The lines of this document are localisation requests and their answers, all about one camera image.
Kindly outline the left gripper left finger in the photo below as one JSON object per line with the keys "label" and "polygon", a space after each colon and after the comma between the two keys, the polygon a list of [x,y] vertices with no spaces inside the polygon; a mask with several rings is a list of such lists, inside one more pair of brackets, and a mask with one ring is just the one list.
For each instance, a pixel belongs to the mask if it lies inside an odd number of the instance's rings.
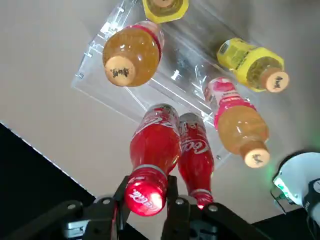
{"label": "left gripper left finger", "polygon": [[103,195],[89,206],[64,201],[18,228],[6,240],[118,240],[130,210],[125,206],[125,176],[113,195]]}

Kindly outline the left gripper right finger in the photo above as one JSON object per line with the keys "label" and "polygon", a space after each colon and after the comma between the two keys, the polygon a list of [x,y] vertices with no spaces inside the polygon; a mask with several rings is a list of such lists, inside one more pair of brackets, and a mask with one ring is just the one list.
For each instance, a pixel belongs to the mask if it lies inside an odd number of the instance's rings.
{"label": "left gripper right finger", "polygon": [[262,231],[220,203],[203,209],[179,195],[177,178],[168,177],[167,217],[162,240],[268,240]]}

